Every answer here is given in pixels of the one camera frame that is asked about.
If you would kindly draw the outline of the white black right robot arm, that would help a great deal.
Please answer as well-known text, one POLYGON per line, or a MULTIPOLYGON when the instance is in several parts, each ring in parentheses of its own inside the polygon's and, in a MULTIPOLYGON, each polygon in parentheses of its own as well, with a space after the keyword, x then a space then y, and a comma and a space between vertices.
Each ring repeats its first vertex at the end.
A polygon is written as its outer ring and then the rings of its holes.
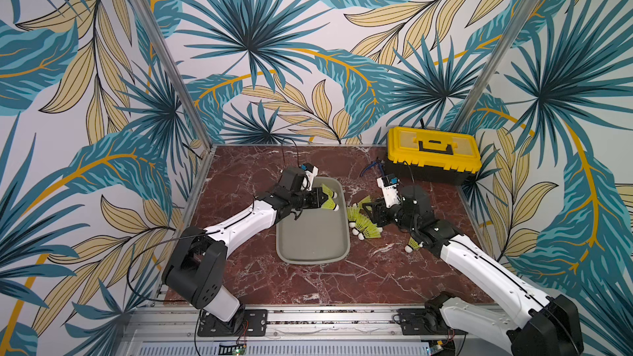
POLYGON ((422 249, 455 268, 501 308, 480 308, 458 297, 429 301, 443 323, 472 334, 512 355, 581 355, 585 349, 577 306, 552 297, 487 255, 451 222, 438 219, 430 196, 417 185, 383 189, 359 207, 377 227, 395 224, 422 249))

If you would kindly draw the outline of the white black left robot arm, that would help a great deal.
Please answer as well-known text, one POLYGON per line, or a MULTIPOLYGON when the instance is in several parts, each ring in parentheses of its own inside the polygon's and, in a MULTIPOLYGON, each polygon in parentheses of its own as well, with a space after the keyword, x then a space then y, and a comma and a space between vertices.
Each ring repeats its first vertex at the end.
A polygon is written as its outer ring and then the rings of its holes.
POLYGON ((163 283, 230 332, 237 332, 245 307, 223 285, 227 259, 291 214, 298 219, 306 209, 336 210, 336 191, 314 186, 317 174, 318 168, 308 163, 288 167, 269 191, 230 219, 206 228, 188 227, 163 270, 163 283))

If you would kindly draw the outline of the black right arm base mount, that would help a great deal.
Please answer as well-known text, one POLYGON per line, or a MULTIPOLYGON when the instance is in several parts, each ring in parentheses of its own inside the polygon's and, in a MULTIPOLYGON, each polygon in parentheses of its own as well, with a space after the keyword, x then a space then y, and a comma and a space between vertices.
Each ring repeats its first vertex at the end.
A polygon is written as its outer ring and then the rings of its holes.
POLYGON ((398 309, 393 319, 400 326, 404 336, 450 337, 453 329, 444 321, 440 310, 451 298, 451 293, 442 292, 427 300, 423 308, 398 309))

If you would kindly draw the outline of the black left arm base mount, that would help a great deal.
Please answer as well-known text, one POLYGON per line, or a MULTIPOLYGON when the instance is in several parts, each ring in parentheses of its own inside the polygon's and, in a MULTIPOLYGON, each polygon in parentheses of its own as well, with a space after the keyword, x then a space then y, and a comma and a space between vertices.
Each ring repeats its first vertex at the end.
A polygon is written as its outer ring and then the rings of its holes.
POLYGON ((238 335, 263 337, 267 329, 268 315, 266 309, 245 309, 242 306, 230 321, 224 322, 209 312, 202 311, 196 334, 203 338, 238 335))

